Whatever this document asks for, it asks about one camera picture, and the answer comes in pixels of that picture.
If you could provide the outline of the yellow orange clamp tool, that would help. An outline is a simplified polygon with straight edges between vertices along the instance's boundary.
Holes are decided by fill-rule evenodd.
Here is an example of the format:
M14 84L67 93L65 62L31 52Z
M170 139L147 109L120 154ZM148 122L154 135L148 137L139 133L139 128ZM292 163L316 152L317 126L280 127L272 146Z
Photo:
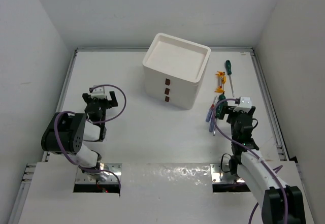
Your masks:
M226 74L225 72L218 71L216 73L217 77L217 88L215 90L216 93L224 93L224 85L226 83Z

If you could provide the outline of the long green screwdriver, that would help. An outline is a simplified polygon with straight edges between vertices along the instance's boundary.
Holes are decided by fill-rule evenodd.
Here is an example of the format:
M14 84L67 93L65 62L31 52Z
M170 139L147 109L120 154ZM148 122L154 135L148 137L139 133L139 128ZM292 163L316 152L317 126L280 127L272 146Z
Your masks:
M231 90L232 90L232 96L235 97L233 83L232 83L232 77L231 77L231 75L232 75L232 65L231 65L230 60L225 61L225 69L226 69L227 75L229 77L230 86L231 86Z

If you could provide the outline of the white drawer cabinet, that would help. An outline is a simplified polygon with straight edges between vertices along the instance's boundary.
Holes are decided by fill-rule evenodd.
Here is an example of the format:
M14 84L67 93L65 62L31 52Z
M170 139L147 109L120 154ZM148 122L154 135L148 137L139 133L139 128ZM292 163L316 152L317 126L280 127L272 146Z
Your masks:
M144 59L146 93L182 109L192 109L211 49L192 41L158 33Z

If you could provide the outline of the short green screwdriver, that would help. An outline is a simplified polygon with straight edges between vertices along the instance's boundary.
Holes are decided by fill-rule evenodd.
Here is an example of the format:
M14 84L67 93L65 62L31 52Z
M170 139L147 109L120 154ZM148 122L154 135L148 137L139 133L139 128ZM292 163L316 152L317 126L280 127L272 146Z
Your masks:
M225 99L226 99L226 97L225 97L224 93L220 94L219 97L218 97L219 101L222 101L222 100L225 100Z

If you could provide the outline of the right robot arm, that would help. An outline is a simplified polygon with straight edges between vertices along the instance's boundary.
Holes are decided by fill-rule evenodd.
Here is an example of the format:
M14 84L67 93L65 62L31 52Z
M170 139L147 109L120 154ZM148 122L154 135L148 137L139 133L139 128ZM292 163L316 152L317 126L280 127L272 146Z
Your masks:
M242 178L257 200L263 223L306 223L303 194L297 186L282 180L263 158L252 137L255 129L255 106L249 97L219 100L214 106L212 121L219 132L217 120L227 115L231 135L222 135L232 144L229 169L232 175Z

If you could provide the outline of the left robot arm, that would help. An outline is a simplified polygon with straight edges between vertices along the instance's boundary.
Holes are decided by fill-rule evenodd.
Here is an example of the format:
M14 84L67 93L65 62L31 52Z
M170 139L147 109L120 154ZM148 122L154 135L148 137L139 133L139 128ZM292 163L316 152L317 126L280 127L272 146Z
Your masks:
M110 99L101 87L91 93L84 93L84 113L55 113L42 139L41 147L53 154L62 154L82 173L96 182L104 183L109 177L120 182L118 175L102 162L102 156L91 150L85 142L102 142L106 136L106 111L118 106L115 92L109 92Z

